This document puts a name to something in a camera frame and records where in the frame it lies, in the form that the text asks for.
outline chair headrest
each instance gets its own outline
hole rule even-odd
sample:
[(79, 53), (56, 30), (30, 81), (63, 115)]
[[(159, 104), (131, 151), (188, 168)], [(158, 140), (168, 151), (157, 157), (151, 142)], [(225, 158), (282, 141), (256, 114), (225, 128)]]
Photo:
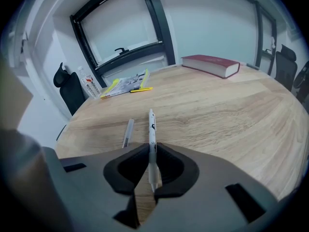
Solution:
[(62, 69), (62, 64), (63, 63), (60, 64), (60, 67), (54, 76), (54, 85), (56, 87), (63, 86), (66, 83), (66, 81), (70, 78), (70, 74), (68, 74), (67, 71), (64, 71)]
[(296, 61), (296, 54), (293, 50), (286, 47), (285, 45), (282, 45), (281, 53), (290, 61), (295, 62)]

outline window handle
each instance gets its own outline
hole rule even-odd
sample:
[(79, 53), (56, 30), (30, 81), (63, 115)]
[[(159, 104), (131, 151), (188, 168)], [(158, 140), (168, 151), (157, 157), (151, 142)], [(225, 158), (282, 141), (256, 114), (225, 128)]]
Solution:
[(123, 47), (115, 49), (115, 51), (117, 51), (117, 50), (122, 50), (122, 52), (119, 53), (119, 55), (124, 54), (124, 53), (129, 51), (129, 50), (125, 50)]

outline silver pen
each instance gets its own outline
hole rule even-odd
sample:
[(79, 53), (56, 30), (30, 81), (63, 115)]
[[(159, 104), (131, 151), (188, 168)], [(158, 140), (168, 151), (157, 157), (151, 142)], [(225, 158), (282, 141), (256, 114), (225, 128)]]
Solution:
[(126, 133), (125, 133), (124, 143), (122, 144), (122, 148), (127, 147), (127, 145), (129, 144), (131, 134), (133, 131), (133, 125), (134, 125), (134, 120), (130, 119), (126, 127)]
[(158, 188), (159, 169), (156, 164), (156, 141), (155, 141), (156, 122), (155, 114), (152, 109), (149, 111), (149, 183), (153, 192)]

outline red book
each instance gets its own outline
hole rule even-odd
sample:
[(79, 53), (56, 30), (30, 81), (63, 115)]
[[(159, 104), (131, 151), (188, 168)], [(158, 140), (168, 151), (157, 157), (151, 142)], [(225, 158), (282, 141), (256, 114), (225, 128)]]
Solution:
[(207, 72), (223, 79), (236, 74), (240, 67), (240, 63), (236, 61), (206, 55), (193, 55), (182, 59), (184, 67)]

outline round table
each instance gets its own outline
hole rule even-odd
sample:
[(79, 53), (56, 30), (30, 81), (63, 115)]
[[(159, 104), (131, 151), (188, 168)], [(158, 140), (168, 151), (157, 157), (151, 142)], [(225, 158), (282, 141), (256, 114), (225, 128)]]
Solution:
[[(228, 79), (177, 66), (151, 74), (151, 91), (88, 99), (56, 147), (59, 158), (122, 147), (128, 120), (131, 142), (148, 142), (148, 113), (156, 115), (157, 142), (222, 157), (264, 184), (278, 199), (301, 180), (308, 155), (309, 116), (267, 74), (245, 66)], [(147, 173), (136, 188), (140, 220), (154, 207)]]

